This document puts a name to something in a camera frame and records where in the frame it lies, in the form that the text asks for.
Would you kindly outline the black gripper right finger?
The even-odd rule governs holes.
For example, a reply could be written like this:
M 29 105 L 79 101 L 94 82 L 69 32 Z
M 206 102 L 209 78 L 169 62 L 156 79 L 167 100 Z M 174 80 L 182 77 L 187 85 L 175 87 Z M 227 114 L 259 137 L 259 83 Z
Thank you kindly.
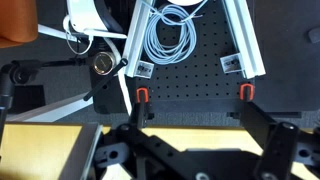
M 258 180 L 293 180 L 294 162 L 302 164 L 311 174 L 320 176 L 320 133 L 311 133 L 297 125 L 276 121 L 253 102 L 244 102 L 241 124 L 262 148 L 254 169 Z

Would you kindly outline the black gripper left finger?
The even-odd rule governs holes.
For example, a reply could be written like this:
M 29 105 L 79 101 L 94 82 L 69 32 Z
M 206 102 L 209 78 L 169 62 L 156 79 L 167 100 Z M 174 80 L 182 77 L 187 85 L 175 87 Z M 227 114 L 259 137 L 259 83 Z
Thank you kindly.
M 97 170 L 120 164 L 134 180 L 183 180 L 184 158 L 157 136 L 122 124 L 102 136 L 94 153 Z

